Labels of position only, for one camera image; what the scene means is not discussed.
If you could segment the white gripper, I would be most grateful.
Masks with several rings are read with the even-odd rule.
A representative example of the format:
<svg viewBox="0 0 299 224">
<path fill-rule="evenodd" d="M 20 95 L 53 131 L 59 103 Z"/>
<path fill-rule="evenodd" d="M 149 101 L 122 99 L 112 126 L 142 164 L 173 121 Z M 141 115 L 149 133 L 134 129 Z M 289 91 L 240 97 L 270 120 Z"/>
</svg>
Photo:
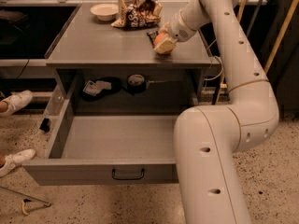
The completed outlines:
<svg viewBox="0 0 299 224">
<path fill-rule="evenodd" d="M 154 40 L 154 50 L 159 54 L 169 54 L 176 47 L 177 42 L 186 42 L 196 33 L 183 20 L 181 10 L 158 31 L 159 34 L 167 32 L 169 35 L 157 35 Z"/>
</svg>

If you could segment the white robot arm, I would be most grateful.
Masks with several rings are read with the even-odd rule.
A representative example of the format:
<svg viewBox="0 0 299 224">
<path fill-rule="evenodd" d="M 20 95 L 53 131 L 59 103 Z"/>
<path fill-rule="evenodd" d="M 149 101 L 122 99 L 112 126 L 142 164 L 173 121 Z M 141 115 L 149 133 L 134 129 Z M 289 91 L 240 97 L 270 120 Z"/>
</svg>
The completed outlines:
<svg viewBox="0 0 299 224">
<path fill-rule="evenodd" d="M 251 224 L 233 155 L 256 147 L 278 126 L 271 84 L 235 16 L 237 0 L 191 0 L 160 30 L 165 54 L 213 26 L 229 102 L 198 105 L 175 123 L 174 150 L 186 224 Z"/>
</svg>

